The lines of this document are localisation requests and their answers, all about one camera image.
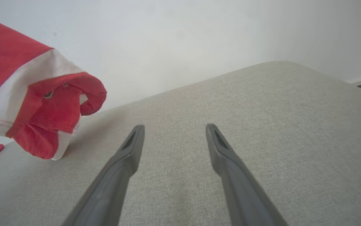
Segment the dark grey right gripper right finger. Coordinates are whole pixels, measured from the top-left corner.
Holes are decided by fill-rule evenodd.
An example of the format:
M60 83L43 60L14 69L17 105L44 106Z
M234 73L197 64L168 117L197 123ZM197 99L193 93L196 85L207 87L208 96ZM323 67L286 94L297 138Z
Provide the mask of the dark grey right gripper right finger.
M206 125L211 165L222 181L233 226L286 226L252 173L215 124Z

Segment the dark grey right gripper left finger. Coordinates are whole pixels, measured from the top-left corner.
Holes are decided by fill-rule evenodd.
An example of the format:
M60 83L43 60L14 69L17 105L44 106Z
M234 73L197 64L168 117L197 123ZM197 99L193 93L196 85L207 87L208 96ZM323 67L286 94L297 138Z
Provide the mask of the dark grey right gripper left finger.
M64 226L118 225L129 179L139 166L144 138L145 127L135 126L64 220Z

